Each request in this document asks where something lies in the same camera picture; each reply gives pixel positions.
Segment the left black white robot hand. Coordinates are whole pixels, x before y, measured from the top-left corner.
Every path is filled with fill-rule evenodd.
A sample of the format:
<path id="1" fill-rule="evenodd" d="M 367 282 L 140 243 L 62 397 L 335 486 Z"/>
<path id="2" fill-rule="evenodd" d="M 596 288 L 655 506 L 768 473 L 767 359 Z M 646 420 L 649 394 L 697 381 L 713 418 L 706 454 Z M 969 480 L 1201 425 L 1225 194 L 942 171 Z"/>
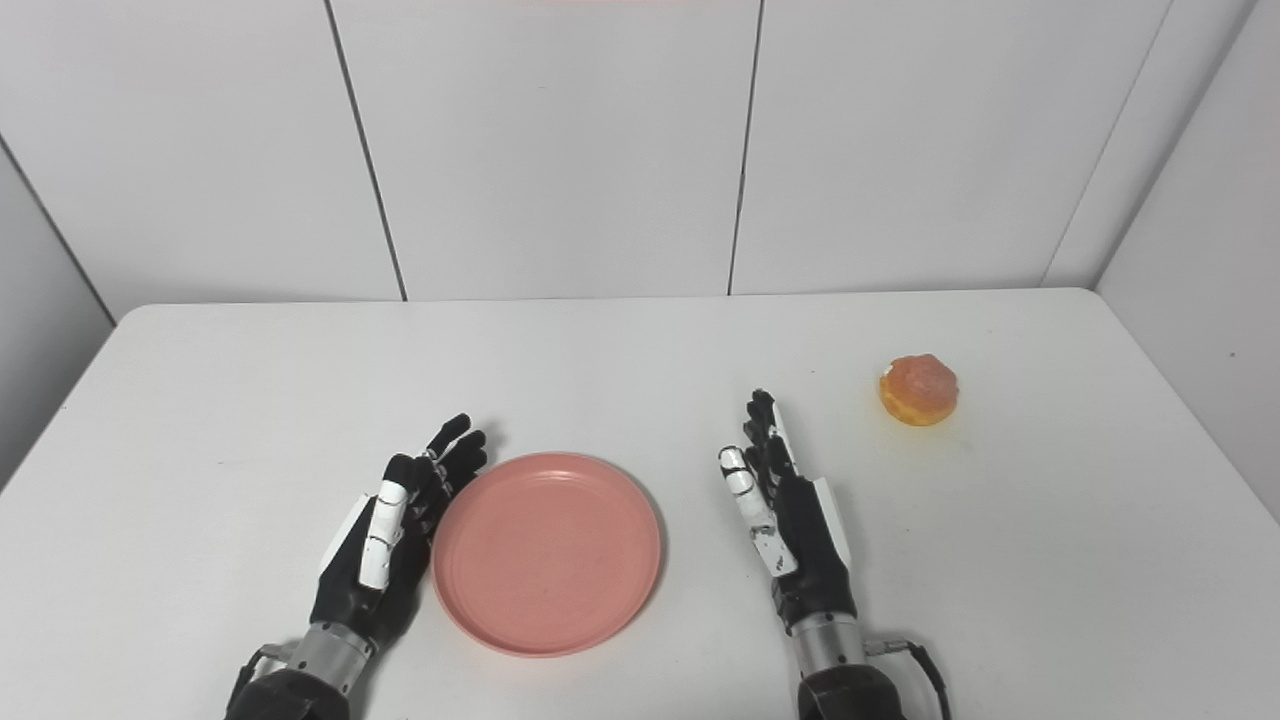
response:
<path id="1" fill-rule="evenodd" d="M 486 434 L 461 413 L 419 455 L 393 455 L 378 491 L 335 537 L 308 620 L 343 626 L 381 651 L 410 628 L 435 534 L 488 461 Z"/>

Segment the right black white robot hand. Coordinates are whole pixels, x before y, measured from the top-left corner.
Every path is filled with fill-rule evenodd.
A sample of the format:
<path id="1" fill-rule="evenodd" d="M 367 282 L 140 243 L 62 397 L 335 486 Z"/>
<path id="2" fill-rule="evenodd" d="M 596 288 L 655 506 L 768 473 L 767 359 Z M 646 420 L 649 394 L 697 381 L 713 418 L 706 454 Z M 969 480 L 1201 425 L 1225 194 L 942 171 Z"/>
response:
<path id="1" fill-rule="evenodd" d="M 726 446 L 717 460 L 751 546 L 771 575 L 780 620 L 792 628 L 812 616 L 856 618 L 849 565 L 832 534 L 819 486 L 797 470 L 774 397 L 754 389 L 746 410 L 748 445 Z"/>

